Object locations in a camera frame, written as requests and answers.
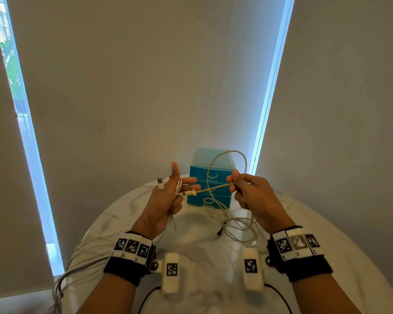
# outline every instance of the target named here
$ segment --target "hand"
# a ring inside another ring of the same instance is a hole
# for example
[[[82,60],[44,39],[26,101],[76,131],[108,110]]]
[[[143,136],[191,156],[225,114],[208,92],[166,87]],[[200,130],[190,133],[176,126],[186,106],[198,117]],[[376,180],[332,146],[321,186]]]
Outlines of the hand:
[[[252,212],[253,217],[267,233],[273,234],[295,225],[265,178],[240,174],[235,169],[227,177],[227,182],[235,184],[230,186],[230,191],[236,192],[234,198],[241,208]]]
[[[168,215],[174,215],[182,209],[183,197],[181,195],[175,197],[176,184],[180,178],[181,172],[178,164],[172,162],[172,175],[166,186],[162,190],[159,189],[159,186],[154,187],[147,206],[132,226],[132,231],[138,232],[151,240],[161,234],[168,223]],[[200,190],[200,185],[186,185],[196,182],[196,177],[183,178],[180,192]]]

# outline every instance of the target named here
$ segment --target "white marble tabletop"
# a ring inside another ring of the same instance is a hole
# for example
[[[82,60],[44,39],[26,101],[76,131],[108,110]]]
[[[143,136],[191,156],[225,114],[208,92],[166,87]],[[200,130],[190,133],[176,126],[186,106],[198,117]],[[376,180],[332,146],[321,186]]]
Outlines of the white marble tabletop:
[[[109,206],[93,223],[85,238],[107,236],[132,226],[144,209],[156,181],[127,193]],[[333,276],[362,313],[393,314],[393,290],[370,259],[337,227],[309,207],[282,193],[277,196],[296,224],[309,228],[324,247],[325,257],[334,270]],[[190,206],[183,201],[182,210],[175,215],[177,229],[170,224],[160,243],[157,258],[165,252],[180,255],[180,291],[177,295],[162,296],[154,292],[146,301],[142,314],[149,313],[288,313],[282,301],[272,289],[263,294],[247,292],[243,284],[241,251],[242,244],[215,234],[221,223],[207,214],[206,207]],[[232,200],[231,212],[244,216]],[[211,214],[221,218],[221,211],[210,208]],[[245,235],[236,231],[236,235]],[[265,250],[268,234],[259,231],[257,248]],[[86,258],[111,250],[112,244],[105,240],[91,241],[84,247],[91,250],[81,254],[73,264]],[[74,314],[93,290],[105,262],[69,277],[62,299],[63,314]],[[264,281],[275,286],[286,298],[292,311],[299,313],[291,284],[285,275],[268,268]],[[158,274],[146,275],[137,288],[132,313],[138,311],[147,293],[161,285]]]

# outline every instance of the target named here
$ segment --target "black cable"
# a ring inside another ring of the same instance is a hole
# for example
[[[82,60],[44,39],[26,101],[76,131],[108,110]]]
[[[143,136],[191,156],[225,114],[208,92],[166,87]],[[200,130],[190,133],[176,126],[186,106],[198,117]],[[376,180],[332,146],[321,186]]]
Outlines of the black cable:
[[[281,296],[281,298],[283,299],[283,301],[285,302],[285,305],[287,306],[287,309],[288,309],[288,311],[290,312],[290,314],[293,314],[293,312],[291,311],[290,306],[289,306],[288,303],[287,303],[287,300],[285,300],[285,298],[283,297],[283,295],[282,295],[275,287],[273,287],[272,285],[267,284],[267,283],[264,283],[264,286],[266,286],[266,287],[268,287],[268,288],[271,288],[271,289],[273,289],[275,292],[277,292],[277,293]]]
[[[148,294],[147,294],[147,296],[144,298],[144,301],[141,303],[141,306],[140,306],[140,309],[138,310],[138,312],[137,312],[137,314],[140,314],[141,313],[141,310],[142,310],[142,308],[143,308],[143,306],[144,306],[144,303],[147,301],[147,299],[148,299],[148,297],[150,296],[150,294],[152,294],[154,291],[156,291],[156,290],[160,290],[162,287],[161,286],[156,286],[154,289],[152,289]]]

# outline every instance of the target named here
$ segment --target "right hand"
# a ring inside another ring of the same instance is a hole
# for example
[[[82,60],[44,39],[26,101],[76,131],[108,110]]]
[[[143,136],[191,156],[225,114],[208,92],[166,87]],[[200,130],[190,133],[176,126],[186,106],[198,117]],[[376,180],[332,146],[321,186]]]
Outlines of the right hand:
[[[295,226],[284,207],[279,202],[269,182],[259,176],[240,174],[233,170],[227,182],[234,183],[230,191],[236,192],[234,198],[241,208],[252,212],[258,224],[269,234]]]

